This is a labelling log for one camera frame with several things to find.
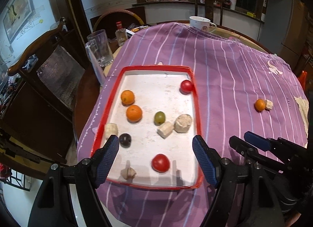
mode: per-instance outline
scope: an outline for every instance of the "red tomato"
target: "red tomato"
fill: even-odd
[[[190,93],[193,90],[193,84],[191,83],[191,81],[189,80],[184,80],[181,84],[180,84],[180,89],[184,92],[184,93]]]
[[[170,168],[170,161],[164,154],[157,154],[152,159],[151,165],[155,171],[164,173]]]

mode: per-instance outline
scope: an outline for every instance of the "screw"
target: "screw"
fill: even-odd
[[[221,162],[223,163],[223,164],[229,164],[230,163],[230,160],[228,159],[228,158],[222,158],[221,159]]]
[[[90,158],[85,158],[85,159],[83,159],[83,160],[81,161],[81,163],[82,163],[83,165],[87,165],[88,163],[90,163]]]
[[[58,168],[58,165],[56,163],[51,165],[51,170],[56,170]]]
[[[257,163],[257,162],[256,162],[253,166],[254,166],[257,170],[259,170],[259,169],[262,168],[262,165],[259,164],[259,163]]]

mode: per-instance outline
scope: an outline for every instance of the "white floor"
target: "white floor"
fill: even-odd
[[[71,147],[68,152],[67,159],[69,165],[75,164],[75,162],[77,162],[75,147]],[[5,204],[11,215],[15,218],[21,227],[27,227],[28,225],[30,211],[41,183],[41,180],[32,178],[29,192],[2,183]],[[86,224],[78,202],[75,185],[70,185],[70,190],[77,224],[79,227],[85,227]],[[113,227],[129,227],[129,225],[118,221],[104,205],[102,206]]]

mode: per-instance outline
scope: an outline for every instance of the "green olive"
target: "green olive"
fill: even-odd
[[[155,125],[161,125],[165,122],[165,114],[162,111],[157,112],[154,115],[154,124]]]

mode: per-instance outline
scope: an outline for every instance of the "orange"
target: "orange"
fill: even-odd
[[[255,108],[261,112],[265,110],[265,107],[266,107],[265,101],[262,99],[257,99],[257,101],[255,102]]]
[[[121,94],[122,103],[125,105],[133,104],[135,102],[135,95],[130,90],[125,90]]]
[[[126,116],[129,121],[137,122],[142,118],[142,110],[137,105],[131,105],[126,110]]]

